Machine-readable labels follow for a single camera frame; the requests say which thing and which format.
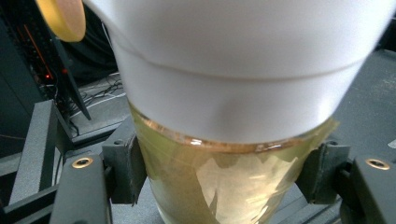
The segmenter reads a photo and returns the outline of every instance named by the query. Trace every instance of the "floor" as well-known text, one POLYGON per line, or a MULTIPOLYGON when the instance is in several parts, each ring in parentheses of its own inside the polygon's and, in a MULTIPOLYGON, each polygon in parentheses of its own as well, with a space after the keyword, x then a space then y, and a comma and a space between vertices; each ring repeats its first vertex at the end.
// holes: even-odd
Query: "floor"
POLYGON ((119 73, 83 86, 79 91, 92 119, 88 120, 72 105, 70 120, 74 124, 71 127, 74 137, 120 123, 130 115, 119 73))

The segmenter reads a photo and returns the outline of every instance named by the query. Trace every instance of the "brass insert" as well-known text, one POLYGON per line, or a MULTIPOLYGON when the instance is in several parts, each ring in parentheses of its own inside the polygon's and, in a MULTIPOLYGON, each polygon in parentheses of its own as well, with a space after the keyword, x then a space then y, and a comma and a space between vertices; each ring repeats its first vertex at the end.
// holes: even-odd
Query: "brass insert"
POLYGON ((73 162, 72 166, 76 169, 85 168, 93 162, 92 158, 84 157, 73 162))
POLYGON ((374 167, 375 169, 379 169, 379 170, 388 170, 388 169, 390 169, 389 164, 387 164, 384 161, 375 160, 375 159, 367 159, 366 163, 369 164, 370 166, 374 167))

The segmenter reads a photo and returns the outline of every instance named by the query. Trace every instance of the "black cable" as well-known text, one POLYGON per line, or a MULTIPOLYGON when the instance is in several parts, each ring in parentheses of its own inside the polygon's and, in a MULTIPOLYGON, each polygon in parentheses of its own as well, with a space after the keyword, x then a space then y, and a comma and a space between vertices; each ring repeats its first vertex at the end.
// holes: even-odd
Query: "black cable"
POLYGON ((55 180, 54 180, 55 185, 58 182, 58 173, 59 173, 59 167, 61 166, 61 160, 62 160, 62 155, 59 156, 58 164, 56 165, 55 180))
POLYGON ((74 128, 74 129, 76 129, 76 132, 77 132, 77 136, 79 136, 79 128, 78 128, 78 126, 75 124, 75 123, 73 123, 73 121, 69 121, 70 122, 70 124, 72 125, 72 127, 74 128))

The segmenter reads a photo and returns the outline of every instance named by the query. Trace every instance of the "cable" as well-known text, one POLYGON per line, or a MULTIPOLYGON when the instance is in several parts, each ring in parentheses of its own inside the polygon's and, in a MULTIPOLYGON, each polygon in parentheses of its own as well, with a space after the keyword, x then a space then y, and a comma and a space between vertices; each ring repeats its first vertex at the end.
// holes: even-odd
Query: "cable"
POLYGON ((4 138, 10 138, 10 139, 15 139, 15 140, 25 140, 25 138, 22 137, 16 137, 16 136, 10 136, 10 135, 5 135, 5 134, 0 134, 0 137, 4 137, 4 138))
POLYGON ((79 136, 79 128, 78 128, 78 126, 75 123, 73 123, 73 121, 71 121, 71 120, 69 122, 72 125, 72 127, 74 129, 76 129, 77 136, 79 136))
POLYGON ((58 173, 59 173, 59 167, 61 165, 61 160, 62 160, 62 155, 59 156, 58 164, 56 165, 55 179, 53 180, 54 185, 56 185, 58 182, 58 173))
MULTIPOLYGON (((103 102, 112 100, 112 99, 114 99, 114 98, 120 98, 120 97, 125 96, 125 95, 126 95, 126 93, 122 93, 122 94, 120 94, 120 95, 113 96, 113 97, 108 98, 108 99, 105 99, 105 100, 103 100, 103 101, 99 101, 98 103, 95 103, 95 104, 93 104, 93 105, 87 106, 87 109, 89 109, 89 108, 91 108, 91 107, 93 107, 93 106, 95 106, 95 105, 99 105, 99 104, 101 104, 101 103, 103 103, 103 102)), ((76 114, 70 116, 70 119, 73 118, 73 117, 75 117, 75 116, 77 116, 77 115, 80 114, 80 113, 81 113, 81 111, 78 111, 76 114)))

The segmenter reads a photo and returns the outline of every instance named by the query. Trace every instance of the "clear plastic cup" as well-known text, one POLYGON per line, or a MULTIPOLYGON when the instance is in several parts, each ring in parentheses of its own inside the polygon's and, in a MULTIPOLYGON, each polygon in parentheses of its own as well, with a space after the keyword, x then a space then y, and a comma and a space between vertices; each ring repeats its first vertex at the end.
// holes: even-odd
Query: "clear plastic cup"
POLYGON ((152 192, 165 223, 264 223, 305 158, 335 127, 295 138, 227 144, 173 132, 132 107, 152 192))

